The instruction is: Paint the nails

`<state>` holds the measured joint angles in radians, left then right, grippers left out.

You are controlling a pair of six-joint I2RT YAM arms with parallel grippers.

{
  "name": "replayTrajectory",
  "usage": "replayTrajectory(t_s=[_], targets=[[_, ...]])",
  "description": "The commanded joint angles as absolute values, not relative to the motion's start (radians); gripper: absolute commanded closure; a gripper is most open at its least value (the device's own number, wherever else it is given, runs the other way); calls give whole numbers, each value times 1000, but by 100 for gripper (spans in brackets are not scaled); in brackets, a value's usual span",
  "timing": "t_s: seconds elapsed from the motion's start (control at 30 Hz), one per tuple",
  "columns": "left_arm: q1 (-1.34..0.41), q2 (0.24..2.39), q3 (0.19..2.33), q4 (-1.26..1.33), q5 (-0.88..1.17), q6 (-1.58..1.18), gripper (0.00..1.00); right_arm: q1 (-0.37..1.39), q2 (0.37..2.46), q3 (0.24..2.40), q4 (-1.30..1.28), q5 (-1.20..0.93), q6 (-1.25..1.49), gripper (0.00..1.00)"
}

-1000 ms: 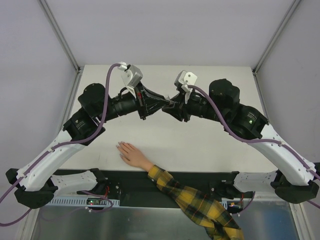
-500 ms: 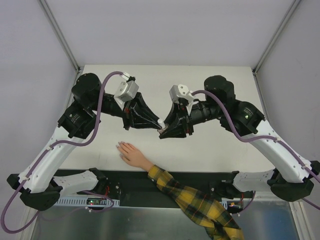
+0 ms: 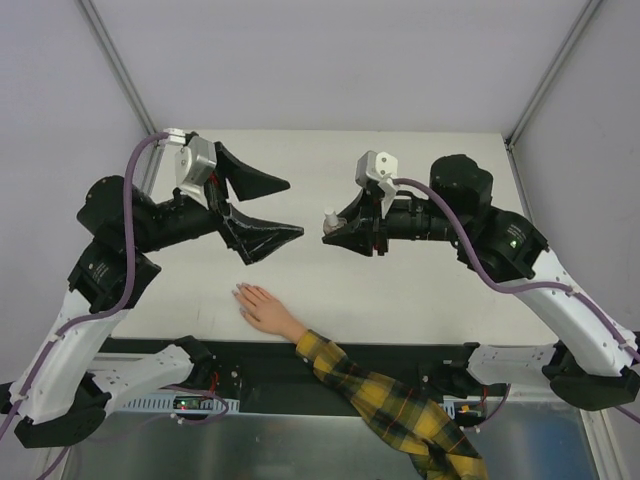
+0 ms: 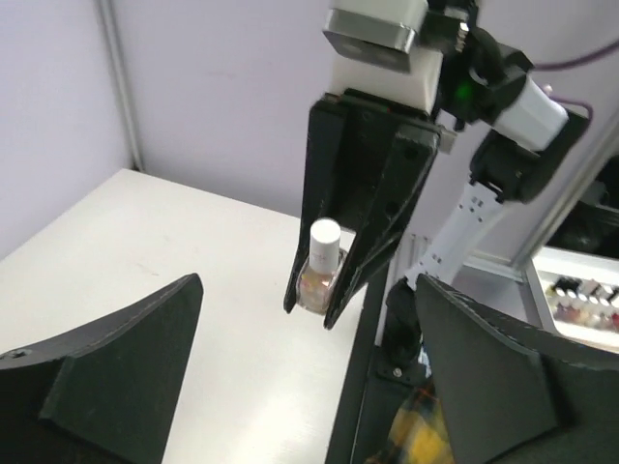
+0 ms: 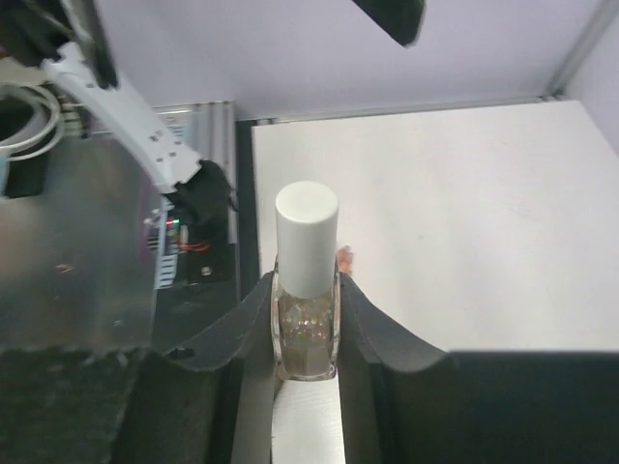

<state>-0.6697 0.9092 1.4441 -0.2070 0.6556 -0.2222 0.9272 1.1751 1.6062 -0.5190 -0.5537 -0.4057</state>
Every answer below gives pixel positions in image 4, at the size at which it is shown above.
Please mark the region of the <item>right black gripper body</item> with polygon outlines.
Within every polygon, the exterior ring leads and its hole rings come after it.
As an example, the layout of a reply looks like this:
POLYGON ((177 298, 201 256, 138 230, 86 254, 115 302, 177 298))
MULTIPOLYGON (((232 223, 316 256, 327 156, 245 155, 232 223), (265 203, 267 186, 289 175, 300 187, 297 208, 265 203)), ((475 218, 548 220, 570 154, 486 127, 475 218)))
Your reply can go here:
MULTIPOLYGON (((356 232, 396 132, 401 128, 439 128, 418 110, 357 90, 346 90, 339 96, 326 93, 323 99, 339 99, 346 110, 334 169, 333 195, 325 205, 324 215, 356 232)), ((404 210, 403 219, 407 221, 404 230, 417 206, 428 173, 429 169, 404 210)))

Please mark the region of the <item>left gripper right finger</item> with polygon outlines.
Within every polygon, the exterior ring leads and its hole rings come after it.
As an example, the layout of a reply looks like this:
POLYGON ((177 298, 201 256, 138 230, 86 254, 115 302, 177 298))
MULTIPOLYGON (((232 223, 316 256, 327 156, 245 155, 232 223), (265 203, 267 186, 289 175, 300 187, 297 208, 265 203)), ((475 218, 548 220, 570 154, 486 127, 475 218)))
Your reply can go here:
POLYGON ((617 462, 616 354, 426 275, 416 308, 456 462, 617 462))

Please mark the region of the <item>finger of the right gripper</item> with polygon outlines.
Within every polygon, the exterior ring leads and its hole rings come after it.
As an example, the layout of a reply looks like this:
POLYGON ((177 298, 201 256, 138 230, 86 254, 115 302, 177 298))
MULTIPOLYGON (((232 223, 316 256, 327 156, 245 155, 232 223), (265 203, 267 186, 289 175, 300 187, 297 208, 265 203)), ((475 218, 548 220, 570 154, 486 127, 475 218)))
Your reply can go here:
POLYGON ((335 163, 346 110, 339 99, 320 99, 309 111, 299 238, 283 309, 290 313, 298 301, 297 281, 309 256, 310 227, 320 218, 333 195, 335 163))
POLYGON ((334 327, 352 296, 375 271, 378 256, 398 244, 407 224, 404 210, 431 167, 439 143, 437 128, 401 128, 396 132, 371 201, 334 281, 325 329, 334 327))

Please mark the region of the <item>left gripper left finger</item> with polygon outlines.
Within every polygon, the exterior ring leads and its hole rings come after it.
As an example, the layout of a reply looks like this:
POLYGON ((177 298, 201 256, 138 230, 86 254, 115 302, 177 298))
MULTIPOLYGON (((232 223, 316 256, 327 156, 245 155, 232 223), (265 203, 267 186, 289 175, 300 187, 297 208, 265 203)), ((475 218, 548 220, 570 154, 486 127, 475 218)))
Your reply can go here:
POLYGON ((160 463, 199 320, 184 275, 125 308, 1 356, 4 463, 160 463))

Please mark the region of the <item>glitter nail polish bottle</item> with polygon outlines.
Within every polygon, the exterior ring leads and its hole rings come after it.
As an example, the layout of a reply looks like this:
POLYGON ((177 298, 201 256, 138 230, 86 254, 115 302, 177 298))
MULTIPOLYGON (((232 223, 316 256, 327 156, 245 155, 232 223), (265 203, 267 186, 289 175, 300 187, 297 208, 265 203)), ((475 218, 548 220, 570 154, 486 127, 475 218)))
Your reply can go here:
POLYGON ((339 250, 338 266, 331 274, 320 274, 310 266, 307 259, 300 272, 297 282, 297 302, 296 304, 308 312, 325 316, 333 294, 335 283, 337 282, 343 262, 347 257, 347 251, 343 248, 339 250))

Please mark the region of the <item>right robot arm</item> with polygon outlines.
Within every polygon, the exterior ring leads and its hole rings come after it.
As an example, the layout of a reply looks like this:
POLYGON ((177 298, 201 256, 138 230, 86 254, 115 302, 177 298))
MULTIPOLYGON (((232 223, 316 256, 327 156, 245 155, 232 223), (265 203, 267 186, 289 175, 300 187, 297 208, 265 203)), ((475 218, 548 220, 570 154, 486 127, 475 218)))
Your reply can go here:
POLYGON ((481 1, 334 1, 323 34, 337 54, 309 110, 298 245, 283 308, 332 328, 398 251, 429 171, 467 127, 488 132, 459 199, 392 287, 383 343, 398 367, 423 336, 417 282, 454 280, 515 204, 547 186, 589 119, 532 78, 534 64, 479 23, 481 1))

